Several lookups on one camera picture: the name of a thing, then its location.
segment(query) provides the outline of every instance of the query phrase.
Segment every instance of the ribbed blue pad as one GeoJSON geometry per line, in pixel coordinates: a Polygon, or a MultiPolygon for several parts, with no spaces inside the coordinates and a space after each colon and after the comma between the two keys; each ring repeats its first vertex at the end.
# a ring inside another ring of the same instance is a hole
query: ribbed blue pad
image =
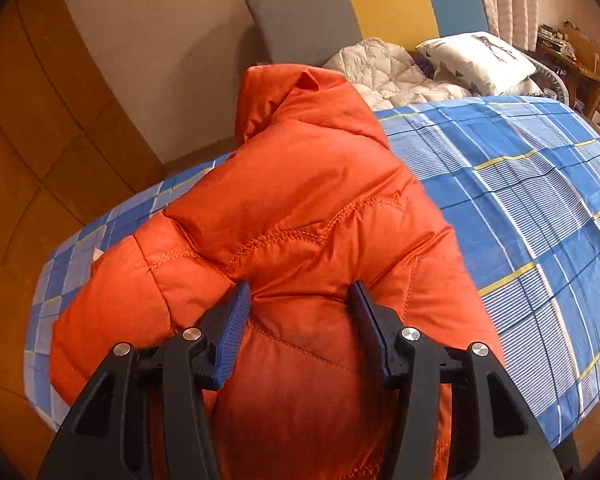
{"type": "Polygon", "coordinates": [[[218,389],[231,377],[234,370],[235,357],[251,311],[251,289],[247,283],[242,282],[237,285],[232,301],[234,304],[231,314],[227,318],[216,349],[216,371],[213,382],[218,389]]]}

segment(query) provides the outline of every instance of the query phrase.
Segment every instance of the silver screw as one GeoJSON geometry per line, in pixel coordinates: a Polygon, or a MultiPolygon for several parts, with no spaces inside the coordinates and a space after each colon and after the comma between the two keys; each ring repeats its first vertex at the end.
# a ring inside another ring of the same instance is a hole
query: silver screw
{"type": "Polygon", "coordinates": [[[187,341],[195,341],[196,339],[200,339],[202,332],[198,328],[187,328],[183,333],[182,337],[187,341]]]}
{"type": "Polygon", "coordinates": [[[407,341],[417,341],[420,339],[420,330],[408,326],[402,329],[402,337],[407,341]]]}
{"type": "Polygon", "coordinates": [[[484,343],[474,343],[471,345],[471,351],[480,357],[484,357],[489,353],[489,347],[484,343]]]}
{"type": "Polygon", "coordinates": [[[127,355],[131,351],[129,343],[118,343],[113,347],[113,353],[117,356],[127,355]]]}

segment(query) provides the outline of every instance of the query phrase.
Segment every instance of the orange puffer jacket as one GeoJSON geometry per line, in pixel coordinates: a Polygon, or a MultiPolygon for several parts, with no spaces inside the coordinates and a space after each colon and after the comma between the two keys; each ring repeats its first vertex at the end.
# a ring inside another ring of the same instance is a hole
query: orange puffer jacket
{"type": "MultiPolygon", "coordinates": [[[[54,325],[52,384],[72,403],[115,343],[161,344],[246,280],[234,373],[205,394],[224,478],[374,478],[396,397],[366,372],[349,284],[436,341],[484,341],[502,361],[494,327],[453,229],[341,75],[249,69],[235,135],[231,158],[97,261],[54,325]]],[[[436,478],[449,440],[445,389],[436,478]]]]}

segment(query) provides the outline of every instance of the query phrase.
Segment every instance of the plaid pattern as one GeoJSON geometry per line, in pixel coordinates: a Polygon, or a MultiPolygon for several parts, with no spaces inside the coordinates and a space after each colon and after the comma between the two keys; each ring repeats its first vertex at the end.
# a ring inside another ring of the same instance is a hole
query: plaid pattern
{"type": "MultiPolygon", "coordinates": [[[[542,98],[467,98],[376,115],[394,153],[454,226],[507,370],[557,446],[600,400],[600,138],[572,110],[542,98]]],[[[131,234],[209,165],[123,203],[46,264],[25,384],[53,428],[67,406],[48,382],[50,328],[87,279],[93,248],[131,234]]]]}

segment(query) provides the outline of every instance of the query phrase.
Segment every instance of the wooden desk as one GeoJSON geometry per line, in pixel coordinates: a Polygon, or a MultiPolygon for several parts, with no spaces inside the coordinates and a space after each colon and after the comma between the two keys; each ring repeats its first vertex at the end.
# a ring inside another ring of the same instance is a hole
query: wooden desk
{"type": "Polygon", "coordinates": [[[600,91],[600,76],[593,72],[593,70],[581,65],[570,57],[563,56],[560,52],[556,52],[554,49],[542,44],[541,41],[538,41],[536,52],[541,56],[550,56],[554,58],[558,62],[558,65],[567,71],[567,90],[569,91],[569,106],[571,108],[575,107],[578,86],[581,84],[587,86],[589,97],[585,103],[584,110],[584,114],[587,115],[598,97],[598,92],[600,91]]]}

